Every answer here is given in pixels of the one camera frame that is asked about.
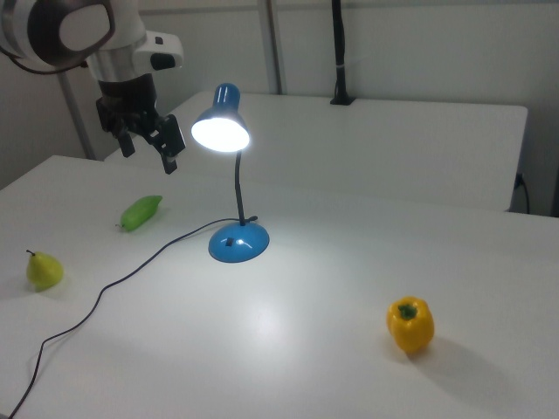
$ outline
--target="blue desk lamp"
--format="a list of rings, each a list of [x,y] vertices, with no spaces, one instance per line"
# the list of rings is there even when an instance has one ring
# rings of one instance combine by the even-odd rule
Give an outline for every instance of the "blue desk lamp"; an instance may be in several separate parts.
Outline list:
[[[224,226],[210,239],[208,251],[220,262],[237,263],[257,257],[270,243],[266,229],[253,223],[256,217],[245,219],[243,198],[239,182],[241,150],[248,146],[250,136],[243,118],[238,114],[241,94],[231,83],[216,89],[213,105],[202,112],[191,132],[203,146],[222,152],[237,152],[235,161],[235,193],[239,223]]]

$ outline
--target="pepper stem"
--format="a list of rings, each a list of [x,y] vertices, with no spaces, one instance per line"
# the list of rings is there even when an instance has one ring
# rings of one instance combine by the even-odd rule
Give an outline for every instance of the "pepper stem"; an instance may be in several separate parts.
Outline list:
[[[403,304],[401,306],[398,306],[398,310],[400,310],[400,315],[404,320],[415,319],[416,315],[418,314],[417,308],[412,306],[411,304]]]

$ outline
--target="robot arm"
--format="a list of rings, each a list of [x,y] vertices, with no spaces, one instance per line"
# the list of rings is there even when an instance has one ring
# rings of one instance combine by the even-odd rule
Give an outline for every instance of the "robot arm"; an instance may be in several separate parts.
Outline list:
[[[97,110],[125,157],[135,150],[130,132],[161,155],[166,173],[184,139],[173,115],[155,110],[152,72],[180,67],[183,47],[174,35],[146,31],[138,0],[0,0],[0,46],[13,57],[55,69],[88,63],[102,97]]]

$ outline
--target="white wall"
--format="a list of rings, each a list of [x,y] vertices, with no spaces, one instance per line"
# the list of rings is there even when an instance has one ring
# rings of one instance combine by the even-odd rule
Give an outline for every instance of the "white wall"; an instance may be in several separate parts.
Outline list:
[[[329,3],[278,0],[284,93],[333,94]],[[532,211],[548,215],[559,164],[559,4],[343,3],[351,94],[528,108],[520,171]],[[392,3],[400,6],[386,7]],[[523,205],[523,196],[514,199],[516,209]]]
[[[223,82],[273,93],[265,0],[140,0],[150,30],[175,33],[185,66],[156,74],[158,110]],[[342,0],[348,86],[362,98],[515,104],[529,110],[520,171],[532,211],[548,215],[559,166],[559,3],[535,0]],[[335,64],[329,0],[273,0],[284,93],[331,96]],[[100,96],[69,74],[99,157],[116,142],[100,130]],[[514,209],[523,211],[523,196]]]
[[[29,74],[0,54],[0,189],[52,155],[84,157],[56,76]]]
[[[256,0],[140,0],[139,4],[149,31],[172,33],[183,43],[183,68],[154,74],[159,113],[225,81],[243,92],[271,92]],[[104,159],[118,144],[100,128],[95,107],[100,89],[86,73],[76,69],[68,77],[95,153]]]

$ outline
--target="blue lamp base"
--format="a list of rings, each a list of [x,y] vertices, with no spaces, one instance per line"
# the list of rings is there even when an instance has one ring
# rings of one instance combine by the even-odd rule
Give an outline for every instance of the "blue lamp base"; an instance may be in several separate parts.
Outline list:
[[[215,232],[208,251],[220,262],[236,264],[257,257],[269,243],[270,236],[264,227],[255,223],[234,223]]]

